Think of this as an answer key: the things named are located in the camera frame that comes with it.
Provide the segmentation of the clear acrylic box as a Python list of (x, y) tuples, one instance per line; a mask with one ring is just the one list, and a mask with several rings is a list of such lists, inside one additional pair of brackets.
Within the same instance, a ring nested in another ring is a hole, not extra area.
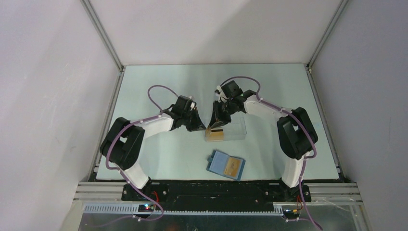
[(230, 123), (218, 128), (224, 130), (224, 141), (238, 141), (246, 138), (247, 130), (243, 116), (232, 117)]

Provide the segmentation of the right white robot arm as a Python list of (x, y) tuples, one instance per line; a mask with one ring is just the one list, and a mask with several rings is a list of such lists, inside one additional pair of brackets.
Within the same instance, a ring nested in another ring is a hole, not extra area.
[(298, 185), (303, 180), (306, 161), (317, 155), (315, 144), (318, 135), (307, 111), (298, 107), (290, 109), (270, 103), (259, 96), (258, 91), (243, 91), (229, 79), (217, 86), (217, 100), (213, 102), (212, 117), (208, 128), (218, 128), (231, 122), (237, 112), (269, 120), (278, 131), (279, 144), (288, 160), (281, 177), (284, 185), (280, 196), (292, 201), (299, 195)]

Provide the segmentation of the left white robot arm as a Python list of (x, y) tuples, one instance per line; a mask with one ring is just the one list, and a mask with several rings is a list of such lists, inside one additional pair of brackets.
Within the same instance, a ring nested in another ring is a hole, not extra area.
[(108, 170), (115, 170), (134, 186), (133, 193), (140, 200), (151, 197), (150, 177), (144, 172), (139, 156), (142, 143), (154, 135), (170, 132), (180, 127), (187, 131), (205, 130), (196, 102), (186, 96), (178, 96), (176, 102), (152, 117), (130, 121), (117, 118), (100, 145)]

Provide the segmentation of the blue card holder wallet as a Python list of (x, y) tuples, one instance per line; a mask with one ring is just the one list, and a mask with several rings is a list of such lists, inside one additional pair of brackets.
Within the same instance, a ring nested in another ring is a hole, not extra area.
[(219, 176), (240, 181), (246, 160), (240, 157), (231, 156), (219, 150), (214, 150), (207, 159), (206, 170)]

